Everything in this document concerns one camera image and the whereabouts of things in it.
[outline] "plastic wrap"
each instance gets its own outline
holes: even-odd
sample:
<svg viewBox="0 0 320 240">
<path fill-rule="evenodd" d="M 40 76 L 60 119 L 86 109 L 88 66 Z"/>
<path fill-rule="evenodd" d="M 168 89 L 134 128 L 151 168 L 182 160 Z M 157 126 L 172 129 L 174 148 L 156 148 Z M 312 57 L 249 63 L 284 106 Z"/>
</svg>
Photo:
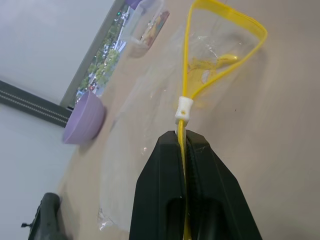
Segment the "plastic wrap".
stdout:
<svg viewBox="0 0 320 240">
<path fill-rule="evenodd" d="M 210 11 L 192 14 L 188 43 L 188 96 L 213 76 L 246 57 L 259 39 L 249 31 Z M 101 166 L 98 224 L 129 231 L 137 179 L 162 134 L 175 130 L 178 98 L 182 95 L 185 30 L 168 41 L 161 56 L 140 77 L 117 115 Z M 214 108 L 241 72 L 201 91 L 194 100 L 188 129 L 197 131 L 214 115 Z"/>
</svg>

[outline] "wooden table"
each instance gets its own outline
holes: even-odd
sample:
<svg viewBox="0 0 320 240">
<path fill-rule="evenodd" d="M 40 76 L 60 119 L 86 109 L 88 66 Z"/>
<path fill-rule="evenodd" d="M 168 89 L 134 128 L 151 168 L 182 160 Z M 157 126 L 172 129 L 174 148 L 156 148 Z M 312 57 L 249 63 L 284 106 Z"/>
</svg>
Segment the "wooden table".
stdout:
<svg viewBox="0 0 320 240">
<path fill-rule="evenodd" d="M 116 227 L 99 231 L 103 150 L 117 111 L 144 66 L 156 58 L 187 16 L 191 0 L 167 1 L 170 16 L 141 58 L 124 51 L 102 96 L 108 116 L 95 141 L 79 147 L 61 181 L 61 215 L 73 240 L 128 239 Z M 229 0 L 269 36 L 255 79 L 236 79 L 199 129 L 237 177 L 265 240 L 320 238 L 320 2 Z"/>
</svg>

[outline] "lavender bowl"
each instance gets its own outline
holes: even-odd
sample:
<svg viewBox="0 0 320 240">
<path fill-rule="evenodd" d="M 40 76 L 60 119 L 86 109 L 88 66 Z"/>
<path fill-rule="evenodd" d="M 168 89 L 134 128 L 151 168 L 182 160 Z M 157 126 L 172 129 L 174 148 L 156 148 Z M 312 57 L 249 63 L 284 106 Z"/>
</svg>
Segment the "lavender bowl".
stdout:
<svg viewBox="0 0 320 240">
<path fill-rule="evenodd" d="M 82 145 L 96 137 L 104 123 L 106 109 L 101 100 L 87 91 L 76 104 L 63 133 L 65 144 Z"/>
</svg>

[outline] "plastic container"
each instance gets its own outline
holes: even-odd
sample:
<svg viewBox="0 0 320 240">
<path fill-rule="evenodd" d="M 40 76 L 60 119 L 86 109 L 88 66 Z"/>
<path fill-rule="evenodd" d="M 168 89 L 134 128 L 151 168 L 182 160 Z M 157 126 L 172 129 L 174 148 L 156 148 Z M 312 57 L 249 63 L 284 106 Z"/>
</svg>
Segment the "plastic container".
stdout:
<svg viewBox="0 0 320 240">
<path fill-rule="evenodd" d="M 137 5 L 120 37 L 131 44 L 130 57 L 139 58 L 148 51 L 168 16 L 163 0 L 142 0 Z"/>
<path fill-rule="evenodd" d="M 63 133 L 63 143 L 82 145 L 96 137 L 104 123 L 106 108 L 87 91 L 76 104 Z"/>
</svg>

